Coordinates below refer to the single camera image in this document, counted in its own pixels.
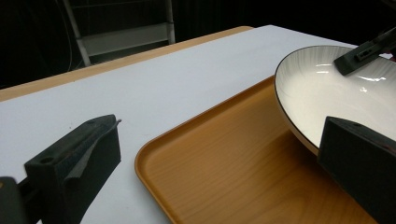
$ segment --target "ceramic bowl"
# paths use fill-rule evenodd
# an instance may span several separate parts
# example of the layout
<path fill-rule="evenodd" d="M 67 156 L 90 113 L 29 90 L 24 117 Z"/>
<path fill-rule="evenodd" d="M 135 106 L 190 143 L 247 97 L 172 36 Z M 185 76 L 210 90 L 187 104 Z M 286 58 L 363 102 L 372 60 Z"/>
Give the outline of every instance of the ceramic bowl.
<path fill-rule="evenodd" d="M 281 113 L 292 132 L 316 155 L 327 116 L 349 119 L 396 139 L 396 63 L 380 57 L 343 76 L 333 61 L 350 50 L 337 46 L 298 49 L 276 69 Z"/>

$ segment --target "wooden table edge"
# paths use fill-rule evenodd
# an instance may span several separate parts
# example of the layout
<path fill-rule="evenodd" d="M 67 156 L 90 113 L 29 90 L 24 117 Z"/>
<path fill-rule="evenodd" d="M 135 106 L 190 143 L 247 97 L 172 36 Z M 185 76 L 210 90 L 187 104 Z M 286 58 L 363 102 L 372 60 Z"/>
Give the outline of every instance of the wooden table edge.
<path fill-rule="evenodd" d="M 253 29 L 250 26 L 238 26 L 229 30 L 221 31 L 211 35 L 204 35 L 194 39 L 179 42 L 173 45 L 152 49 L 130 55 L 117 60 L 109 61 L 106 63 L 99 63 L 90 67 L 81 68 L 75 71 L 63 73 L 53 77 L 46 77 L 36 81 L 24 83 L 18 86 L 6 88 L 0 90 L 0 102 L 17 98 L 26 94 L 30 94 L 36 91 L 43 91 L 52 87 L 60 86 L 65 83 L 73 82 L 85 77 L 91 77 L 97 74 L 101 74 L 110 70 L 114 70 L 123 66 L 127 66 L 133 63 L 140 63 L 152 58 L 160 57 L 178 50 L 187 49 L 196 45 L 200 45 L 215 39 L 220 39 L 228 35 L 238 34 L 247 30 Z"/>

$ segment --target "brown tray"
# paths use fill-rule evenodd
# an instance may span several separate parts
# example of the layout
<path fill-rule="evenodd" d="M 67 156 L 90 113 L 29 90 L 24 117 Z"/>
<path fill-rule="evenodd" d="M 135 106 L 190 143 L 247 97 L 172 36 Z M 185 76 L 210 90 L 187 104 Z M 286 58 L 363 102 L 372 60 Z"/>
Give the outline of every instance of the brown tray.
<path fill-rule="evenodd" d="M 141 181 L 174 223 L 375 223 L 290 131 L 273 82 L 148 142 Z"/>

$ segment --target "white tabletop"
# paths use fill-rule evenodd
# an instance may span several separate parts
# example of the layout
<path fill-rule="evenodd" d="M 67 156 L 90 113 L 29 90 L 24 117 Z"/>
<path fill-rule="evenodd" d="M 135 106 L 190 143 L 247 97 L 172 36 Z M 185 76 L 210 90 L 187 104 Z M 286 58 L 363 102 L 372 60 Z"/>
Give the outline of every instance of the white tabletop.
<path fill-rule="evenodd" d="M 167 223 L 134 172 L 149 140 L 268 78 L 294 50 L 329 39 L 267 25 L 0 103 L 0 175 L 23 165 L 88 119 L 114 114 L 121 163 L 82 223 Z"/>

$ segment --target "table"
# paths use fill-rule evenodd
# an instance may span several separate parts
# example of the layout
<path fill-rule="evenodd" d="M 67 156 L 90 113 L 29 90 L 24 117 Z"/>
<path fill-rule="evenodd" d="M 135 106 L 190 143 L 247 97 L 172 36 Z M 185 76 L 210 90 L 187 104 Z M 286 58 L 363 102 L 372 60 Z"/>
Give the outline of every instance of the table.
<path fill-rule="evenodd" d="M 82 122 L 115 114 L 121 163 L 82 223 L 168 223 L 134 172 L 139 149 L 314 45 L 355 47 L 273 25 L 241 26 L 1 90 L 0 175 L 21 181 L 34 155 Z"/>

